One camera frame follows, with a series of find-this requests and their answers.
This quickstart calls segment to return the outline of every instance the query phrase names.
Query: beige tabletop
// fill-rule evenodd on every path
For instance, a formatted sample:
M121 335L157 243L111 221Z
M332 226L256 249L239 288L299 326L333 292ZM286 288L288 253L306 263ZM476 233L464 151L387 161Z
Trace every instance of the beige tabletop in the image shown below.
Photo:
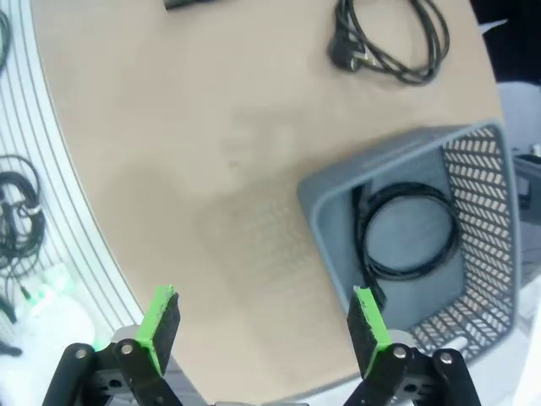
M467 0L439 1L436 81L333 69L331 0L40 0L57 118L135 296L181 295L174 355L209 401L270 401L357 371L345 316L300 211L299 180L401 131L500 116ZM422 62L404 0L364 0L369 36Z

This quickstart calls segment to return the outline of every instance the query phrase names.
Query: white striped surface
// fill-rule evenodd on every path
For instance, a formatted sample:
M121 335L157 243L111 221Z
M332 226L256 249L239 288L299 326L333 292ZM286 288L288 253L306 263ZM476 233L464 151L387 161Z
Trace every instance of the white striped surface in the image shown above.
M0 76L0 151L28 157L41 176L46 239L37 269L63 262L86 286L90 313L111 332L140 322L140 307L100 234L63 142L41 69L30 0L0 0L0 8L13 27ZM2 161L0 168L32 179L17 162ZM0 336L6 334L0 322Z

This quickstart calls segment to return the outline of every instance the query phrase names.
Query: gray plastic basket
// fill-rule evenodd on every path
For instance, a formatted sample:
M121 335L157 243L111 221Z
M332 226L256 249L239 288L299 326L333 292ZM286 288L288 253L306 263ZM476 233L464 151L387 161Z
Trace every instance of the gray plastic basket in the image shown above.
M351 190L367 181L373 192L404 181L434 186L451 198L461 222L460 249L444 266L417 280L380 280L387 327L410 332L425 353L452 345L468 360L493 347L514 326L520 273L515 177L501 127L417 129L301 182L301 207L346 311L353 286L364 285ZM426 261L451 226L422 200L386 210L368 244L388 266Z

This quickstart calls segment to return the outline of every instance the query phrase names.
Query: coiled black cable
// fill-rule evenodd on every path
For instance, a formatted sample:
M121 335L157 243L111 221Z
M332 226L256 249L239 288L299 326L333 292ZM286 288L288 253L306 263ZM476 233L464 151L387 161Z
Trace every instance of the coiled black cable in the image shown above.
M418 68L409 68L375 45L364 33L353 7L353 0L338 0L335 7L335 36L329 46L331 61L340 69L356 72L362 67L390 74L407 85L426 85L440 71L441 63L449 52L449 28L441 11L432 0L409 0L423 26L428 46L428 62ZM440 39L427 7L440 23Z
M36 186L23 174L13 171L0 172L0 278L4 280L5 299L9 301L9 284L13 281L23 286L20 279L34 271L45 236L46 220L40 207L40 181L32 163L18 155L3 155L0 160L15 159L32 172ZM10 201L7 188L15 187L20 199ZM29 266L22 266L29 260Z
M417 279L443 266L455 254L460 244L460 221L447 197L436 188L417 182L392 184L379 192L369 195L370 184L359 186L352 191L353 233L355 250L360 271L366 285L372 290L376 303L381 310L385 308L386 296L377 279L406 281ZM431 200L445 209L451 219L451 231L440 252L420 266L405 270L396 270L380 264L368 252L367 237L376 217L389 204L406 199Z
M11 25L8 16L0 10L0 35L2 35L2 45L0 47L0 74L8 61L9 48L11 47Z

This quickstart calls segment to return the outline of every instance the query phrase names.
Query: perforated basket side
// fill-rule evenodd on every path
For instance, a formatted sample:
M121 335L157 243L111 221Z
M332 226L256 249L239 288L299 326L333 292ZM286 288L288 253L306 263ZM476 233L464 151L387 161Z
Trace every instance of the perforated basket side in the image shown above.
M426 353L464 337L465 359L494 346L512 328L516 306L515 193L502 134L494 125L443 146L461 221L466 274L463 294L411 329Z

